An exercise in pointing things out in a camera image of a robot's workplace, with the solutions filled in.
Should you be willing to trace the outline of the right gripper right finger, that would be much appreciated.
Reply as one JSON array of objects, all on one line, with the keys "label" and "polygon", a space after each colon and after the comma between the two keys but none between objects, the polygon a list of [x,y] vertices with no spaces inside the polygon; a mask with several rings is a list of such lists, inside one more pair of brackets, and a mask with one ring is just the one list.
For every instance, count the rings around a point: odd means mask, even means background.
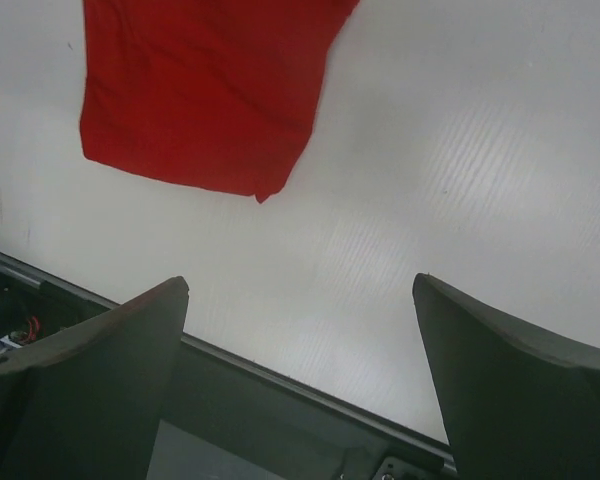
[{"label": "right gripper right finger", "polygon": [[600,479],[600,349],[427,274],[412,290],[462,479]]}]

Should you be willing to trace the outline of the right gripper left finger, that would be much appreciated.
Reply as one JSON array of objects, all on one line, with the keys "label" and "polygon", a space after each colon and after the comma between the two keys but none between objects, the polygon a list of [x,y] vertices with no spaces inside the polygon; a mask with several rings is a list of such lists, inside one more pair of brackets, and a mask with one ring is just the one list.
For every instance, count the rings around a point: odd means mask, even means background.
[{"label": "right gripper left finger", "polygon": [[0,355],[0,479],[143,479],[189,287],[170,278]]}]

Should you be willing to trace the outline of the red t-shirt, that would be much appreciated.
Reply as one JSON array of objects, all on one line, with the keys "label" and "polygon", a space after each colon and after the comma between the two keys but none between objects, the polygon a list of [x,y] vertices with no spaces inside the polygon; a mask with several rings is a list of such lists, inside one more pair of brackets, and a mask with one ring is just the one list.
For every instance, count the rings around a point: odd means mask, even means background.
[{"label": "red t-shirt", "polygon": [[329,50],[352,1],[83,5],[84,156],[263,202],[313,133]]}]

